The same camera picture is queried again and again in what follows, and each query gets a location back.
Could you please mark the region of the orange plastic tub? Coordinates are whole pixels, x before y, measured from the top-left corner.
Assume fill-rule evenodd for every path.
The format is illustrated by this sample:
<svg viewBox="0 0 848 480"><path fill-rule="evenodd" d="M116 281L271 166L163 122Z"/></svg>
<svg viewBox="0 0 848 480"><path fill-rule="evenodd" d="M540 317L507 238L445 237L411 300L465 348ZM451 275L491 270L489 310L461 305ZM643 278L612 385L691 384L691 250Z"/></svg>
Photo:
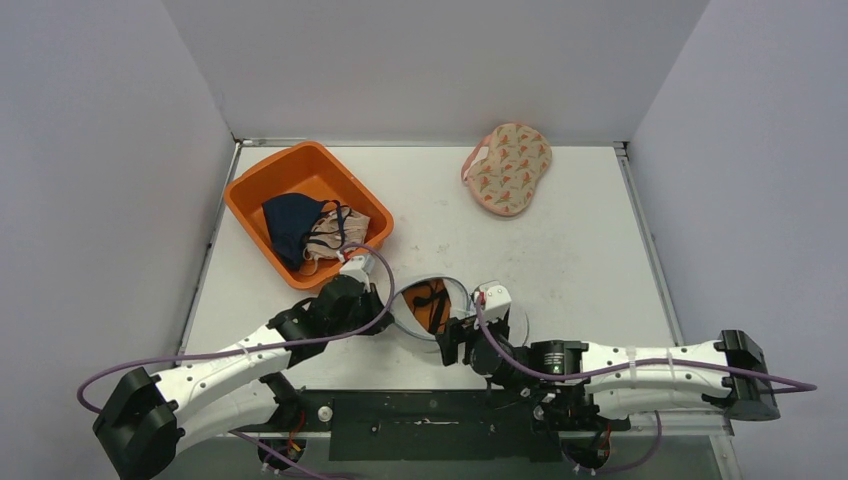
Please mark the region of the orange plastic tub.
<svg viewBox="0 0 848 480"><path fill-rule="evenodd" d="M313 274L290 270L272 251L262 204L279 195L304 194L315 200L339 200L370 218L365 244L379 249L392 233L389 210L323 145L305 141L278 151L244 173L225 188L224 201L247 235L292 288L318 291L337 274L337 260L321 260Z"/></svg>

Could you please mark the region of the navy blue bra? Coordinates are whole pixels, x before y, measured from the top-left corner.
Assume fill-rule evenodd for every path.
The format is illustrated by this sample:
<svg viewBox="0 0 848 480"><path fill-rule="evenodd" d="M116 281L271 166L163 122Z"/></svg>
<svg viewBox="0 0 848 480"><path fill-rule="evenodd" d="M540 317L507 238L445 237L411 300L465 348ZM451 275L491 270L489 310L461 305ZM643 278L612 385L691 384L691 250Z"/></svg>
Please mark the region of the navy blue bra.
<svg viewBox="0 0 848 480"><path fill-rule="evenodd" d="M306 234L322 212L339 206L346 205L302 193L282 194L262 203L272 250L284 267L292 271L301 268Z"/></svg>

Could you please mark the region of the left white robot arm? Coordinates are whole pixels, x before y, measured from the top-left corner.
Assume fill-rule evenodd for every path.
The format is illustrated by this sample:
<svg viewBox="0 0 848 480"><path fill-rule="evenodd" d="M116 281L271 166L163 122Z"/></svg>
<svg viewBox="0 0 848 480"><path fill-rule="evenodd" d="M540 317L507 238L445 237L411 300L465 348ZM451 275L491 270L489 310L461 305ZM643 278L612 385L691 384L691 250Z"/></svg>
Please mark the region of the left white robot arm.
<svg viewBox="0 0 848 480"><path fill-rule="evenodd" d="M152 479L183 450L218 434L304 416L284 370L321 353L331 337L376 335L394 318L372 283L338 275L239 342L156 373L138 366L119 380L93 431L122 479Z"/></svg>

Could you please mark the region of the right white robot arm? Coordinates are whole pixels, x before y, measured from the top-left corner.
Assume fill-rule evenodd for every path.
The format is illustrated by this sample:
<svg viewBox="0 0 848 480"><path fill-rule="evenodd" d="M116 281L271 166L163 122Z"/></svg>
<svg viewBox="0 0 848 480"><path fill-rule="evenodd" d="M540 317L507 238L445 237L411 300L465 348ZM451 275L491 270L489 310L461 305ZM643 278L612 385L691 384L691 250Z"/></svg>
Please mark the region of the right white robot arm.
<svg viewBox="0 0 848 480"><path fill-rule="evenodd" d="M741 330L682 347L616 347L549 340L516 347L504 319L481 331L451 318L435 335L442 362L532 396L541 418L580 429L650 411L715 411L731 420L780 416L762 348Z"/></svg>

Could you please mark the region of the orange bra in bag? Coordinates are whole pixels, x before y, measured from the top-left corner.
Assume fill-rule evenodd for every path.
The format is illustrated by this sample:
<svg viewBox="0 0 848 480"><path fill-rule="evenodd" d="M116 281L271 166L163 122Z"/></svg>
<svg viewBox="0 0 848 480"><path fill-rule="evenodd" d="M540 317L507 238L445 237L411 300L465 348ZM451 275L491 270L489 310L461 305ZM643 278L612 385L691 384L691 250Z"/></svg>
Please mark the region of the orange bra in bag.
<svg viewBox="0 0 848 480"><path fill-rule="evenodd" d="M444 332L452 307L444 279L433 278L414 283L403 291L402 298L414 320L428 334L435 336Z"/></svg>

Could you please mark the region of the beige bra in tub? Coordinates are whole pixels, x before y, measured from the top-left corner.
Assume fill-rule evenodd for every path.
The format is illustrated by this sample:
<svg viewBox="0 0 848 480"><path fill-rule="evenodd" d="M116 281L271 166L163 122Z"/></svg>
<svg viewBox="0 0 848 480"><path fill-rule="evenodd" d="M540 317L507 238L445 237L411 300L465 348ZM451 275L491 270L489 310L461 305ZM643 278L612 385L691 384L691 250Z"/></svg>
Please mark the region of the beige bra in tub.
<svg viewBox="0 0 848 480"><path fill-rule="evenodd" d="M321 260L337 257L338 251L348 243L363 243L370 225L370 218L349 206L339 206L322 212L305 237L303 259L305 266L300 272L314 275Z"/></svg>

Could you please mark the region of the floral padded bra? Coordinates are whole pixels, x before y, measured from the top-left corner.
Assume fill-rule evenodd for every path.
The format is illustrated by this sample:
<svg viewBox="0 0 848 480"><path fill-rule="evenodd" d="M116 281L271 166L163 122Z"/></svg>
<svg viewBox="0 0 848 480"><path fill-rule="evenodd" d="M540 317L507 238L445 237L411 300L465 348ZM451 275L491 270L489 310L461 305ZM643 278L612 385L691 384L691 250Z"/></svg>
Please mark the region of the floral padded bra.
<svg viewBox="0 0 848 480"><path fill-rule="evenodd" d="M552 158L552 146L542 133L525 124L505 123L475 146L460 178L480 206L513 217L533 200Z"/></svg>

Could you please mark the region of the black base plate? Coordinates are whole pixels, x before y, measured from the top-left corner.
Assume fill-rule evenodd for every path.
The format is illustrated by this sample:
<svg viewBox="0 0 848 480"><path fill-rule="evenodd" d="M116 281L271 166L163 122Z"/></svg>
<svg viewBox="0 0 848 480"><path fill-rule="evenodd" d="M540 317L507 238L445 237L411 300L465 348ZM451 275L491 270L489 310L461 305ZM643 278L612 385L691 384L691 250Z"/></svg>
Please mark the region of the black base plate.
<svg viewBox="0 0 848 480"><path fill-rule="evenodd" d="M568 440L585 444L630 427L560 398L544 403L502 390L306 390L243 430L299 442L325 438L332 461L557 462Z"/></svg>

